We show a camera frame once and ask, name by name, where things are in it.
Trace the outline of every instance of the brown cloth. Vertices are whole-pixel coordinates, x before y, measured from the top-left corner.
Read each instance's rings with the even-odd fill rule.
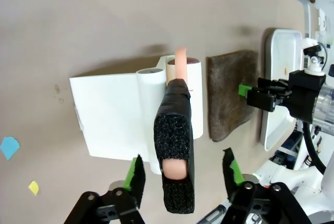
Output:
[[[255,114],[238,87],[257,85],[257,62],[258,53],[250,50],[207,58],[209,134],[214,142],[224,140]]]

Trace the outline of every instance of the blue sticky note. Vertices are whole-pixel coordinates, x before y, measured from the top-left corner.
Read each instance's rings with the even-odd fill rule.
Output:
[[[19,142],[13,137],[4,137],[0,145],[0,149],[4,153],[7,160],[9,160],[19,148]]]

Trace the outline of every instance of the yellow paper piece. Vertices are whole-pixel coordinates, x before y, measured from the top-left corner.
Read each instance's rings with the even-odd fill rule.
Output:
[[[28,188],[32,191],[32,193],[36,196],[38,190],[40,189],[36,181],[32,181]]]

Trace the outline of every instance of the roll of paper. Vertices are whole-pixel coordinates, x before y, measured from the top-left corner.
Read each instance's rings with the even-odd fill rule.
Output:
[[[142,125],[145,135],[151,171],[161,174],[154,147],[153,124],[166,91],[166,74],[160,68],[147,68],[136,73]]]
[[[175,56],[166,57],[166,83],[176,78]],[[187,85],[192,107],[192,127],[194,139],[203,135],[202,67],[196,58],[187,58]]]

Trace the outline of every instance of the screw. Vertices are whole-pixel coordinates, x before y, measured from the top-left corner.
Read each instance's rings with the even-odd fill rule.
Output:
[[[92,195],[92,194],[90,194],[90,195],[88,196],[88,200],[89,200],[89,201],[93,200],[94,198],[95,198],[95,196]]]
[[[274,189],[276,192],[281,191],[281,187],[279,185],[274,185],[272,189]]]
[[[253,186],[252,186],[250,183],[247,182],[247,183],[245,184],[245,188],[249,190],[249,189],[252,189]]]

